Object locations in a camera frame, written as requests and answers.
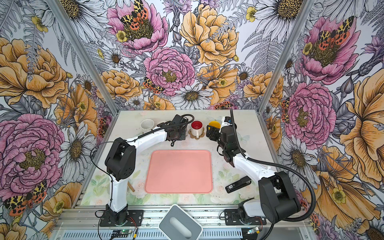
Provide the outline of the yellow mug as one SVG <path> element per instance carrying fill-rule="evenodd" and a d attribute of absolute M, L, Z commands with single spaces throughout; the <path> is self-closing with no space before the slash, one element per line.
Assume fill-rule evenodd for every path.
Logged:
<path fill-rule="evenodd" d="M 217 129 L 220 129 L 221 128 L 221 124 L 217 121 L 211 121 L 209 122 L 209 126 L 211 127 L 214 127 L 214 128 L 217 128 Z"/>

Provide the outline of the paw shaped cork coaster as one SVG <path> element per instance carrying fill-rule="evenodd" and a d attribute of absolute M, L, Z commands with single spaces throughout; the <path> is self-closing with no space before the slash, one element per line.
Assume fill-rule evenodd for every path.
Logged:
<path fill-rule="evenodd" d="M 199 130 L 196 129 L 189 129 L 188 134 L 191 139 L 199 140 L 205 136 L 205 128 L 202 127 Z"/>

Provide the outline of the red inside white mug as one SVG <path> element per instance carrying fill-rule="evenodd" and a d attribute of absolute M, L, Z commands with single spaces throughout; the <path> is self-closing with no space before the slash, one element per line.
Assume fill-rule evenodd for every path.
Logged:
<path fill-rule="evenodd" d="M 203 127 L 203 123 L 201 121 L 193 121 L 191 123 L 191 128 L 199 130 L 200 128 Z"/>

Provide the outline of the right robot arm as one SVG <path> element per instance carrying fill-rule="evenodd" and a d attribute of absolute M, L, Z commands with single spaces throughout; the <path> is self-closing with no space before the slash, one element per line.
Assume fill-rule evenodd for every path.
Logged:
<path fill-rule="evenodd" d="M 250 224 L 257 217 L 265 218 L 272 224 L 303 221 L 304 216 L 296 215 L 301 211 L 301 205 L 288 174 L 271 169 L 272 163 L 251 160 L 240 147 L 235 130 L 236 124 L 230 117 L 223 118 L 220 128 L 207 126 L 207 137 L 217 142 L 219 155 L 246 174 L 241 180 L 228 185 L 227 192 L 241 189 L 248 182 L 258 185 L 259 199 L 251 198 L 239 204 L 239 220 L 243 224 Z"/>

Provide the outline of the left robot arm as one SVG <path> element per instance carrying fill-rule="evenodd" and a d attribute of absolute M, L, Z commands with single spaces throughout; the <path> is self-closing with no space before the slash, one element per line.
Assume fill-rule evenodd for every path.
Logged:
<path fill-rule="evenodd" d="M 113 141 L 105 160 L 107 174 L 111 177 L 110 202 L 102 215 L 102 220 L 106 224 L 115 226 L 123 226 L 127 222 L 133 226 L 140 224 L 135 217 L 142 216 L 142 212 L 135 211 L 129 214 L 126 200 L 128 180 L 135 171 L 137 155 L 162 142 L 168 141 L 174 146 L 176 141 L 184 140 L 186 128 L 194 120 L 195 117 L 191 114 L 175 115 L 171 121 L 158 124 L 137 137 L 117 138 Z"/>

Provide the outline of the pink tray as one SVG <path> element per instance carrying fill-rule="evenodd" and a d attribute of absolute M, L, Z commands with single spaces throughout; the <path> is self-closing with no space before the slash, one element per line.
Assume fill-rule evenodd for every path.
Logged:
<path fill-rule="evenodd" d="M 148 194 L 209 194 L 213 190 L 211 152 L 157 150 L 151 155 Z"/>

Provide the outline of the black stapler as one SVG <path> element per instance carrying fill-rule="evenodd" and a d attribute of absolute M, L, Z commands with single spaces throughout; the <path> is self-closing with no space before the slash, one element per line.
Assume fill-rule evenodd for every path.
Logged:
<path fill-rule="evenodd" d="M 240 190 L 244 187 L 249 186 L 251 183 L 252 183 L 252 180 L 248 176 L 245 176 L 245 177 L 241 178 L 240 180 L 226 186 L 225 190 L 228 194 L 230 194 L 232 192 L 235 192 L 237 190 Z"/>

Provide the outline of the wooden mallet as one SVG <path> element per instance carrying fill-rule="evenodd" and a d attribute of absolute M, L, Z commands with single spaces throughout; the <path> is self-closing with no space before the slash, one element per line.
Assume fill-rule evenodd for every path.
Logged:
<path fill-rule="evenodd" d="M 129 189 L 132 191 L 132 192 L 135 192 L 135 189 L 134 189 L 134 187 L 128 182 L 128 187 L 129 187 Z"/>

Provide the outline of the grey tissue box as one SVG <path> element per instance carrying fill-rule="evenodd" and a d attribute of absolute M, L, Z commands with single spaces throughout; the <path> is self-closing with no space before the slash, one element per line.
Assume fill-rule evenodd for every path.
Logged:
<path fill-rule="evenodd" d="M 198 240 L 203 233 L 203 227 L 178 205 L 167 211 L 159 230 L 168 240 Z"/>

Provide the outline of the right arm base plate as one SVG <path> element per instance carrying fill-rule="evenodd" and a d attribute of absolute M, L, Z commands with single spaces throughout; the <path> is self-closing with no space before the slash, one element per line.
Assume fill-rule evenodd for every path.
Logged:
<path fill-rule="evenodd" d="M 261 226 L 267 224 L 266 219 L 262 217 L 249 217 L 245 211 L 240 209 L 225 209 L 224 221 L 226 226 Z"/>

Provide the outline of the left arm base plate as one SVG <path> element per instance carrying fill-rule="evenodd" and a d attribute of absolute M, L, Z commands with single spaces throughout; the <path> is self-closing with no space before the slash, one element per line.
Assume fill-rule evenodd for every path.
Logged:
<path fill-rule="evenodd" d="M 123 209 L 119 212 L 107 210 L 100 221 L 101 227 L 140 227 L 144 211 Z"/>

